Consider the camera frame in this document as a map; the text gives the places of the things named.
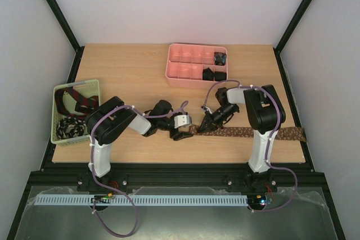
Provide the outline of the brown floral tie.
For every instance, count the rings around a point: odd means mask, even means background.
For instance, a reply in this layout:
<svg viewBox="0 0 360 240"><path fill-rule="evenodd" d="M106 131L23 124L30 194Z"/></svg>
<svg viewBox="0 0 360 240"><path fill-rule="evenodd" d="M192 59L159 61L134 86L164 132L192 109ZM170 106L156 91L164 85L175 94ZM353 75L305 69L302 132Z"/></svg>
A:
<svg viewBox="0 0 360 240"><path fill-rule="evenodd" d="M189 132L193 135L214 136L214 137L241 137L252 138L254 130L250 127L225 127L212 132L198 133L199 126L191 125ZM304 129L301 127L280 128L276 135L277 140L306 142Z"/></svg>

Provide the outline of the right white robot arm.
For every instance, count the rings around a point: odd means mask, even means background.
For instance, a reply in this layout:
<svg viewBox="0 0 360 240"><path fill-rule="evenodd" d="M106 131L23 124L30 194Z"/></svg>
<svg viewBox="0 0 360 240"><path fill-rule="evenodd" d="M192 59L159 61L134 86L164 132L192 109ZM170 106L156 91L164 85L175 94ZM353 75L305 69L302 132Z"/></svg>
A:
<svg viewBox="0 0 360 240"><path fill-rule="evenodd" d="M262 87L219 88L215 97L220 107L211 111L203 106L205 116L198 135L224 132L226 135L245 135L244 130L226 129L224 126L240 112L239 105L246 107L247 118L253 135L252 153L247 163L243 183L251 191L262 188L270 180L270 156L275 137L286 120L285 110L273 85Z"/></svg>

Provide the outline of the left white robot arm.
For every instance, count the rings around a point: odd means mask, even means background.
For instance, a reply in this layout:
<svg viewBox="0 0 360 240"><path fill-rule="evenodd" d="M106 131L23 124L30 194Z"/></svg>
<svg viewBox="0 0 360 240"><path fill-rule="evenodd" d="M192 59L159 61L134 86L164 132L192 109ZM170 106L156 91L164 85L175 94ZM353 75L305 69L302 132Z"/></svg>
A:
<svg viewBox="0 0 360 240"><path fill-rule="evenodd" d="M88 167L94 184L112 191L119 188L116 183L109 183L107 174L111 170L112 144L128 128L143 137L152 136L162 130L168 131L170 139L174 141L191 138L192 120L184 110L187 104L185 101L180 108L174 110L170 102L161 99L153 109L139 112L134 106L126 105L115 96L90 113L85 124L91 147Z"/></svg>

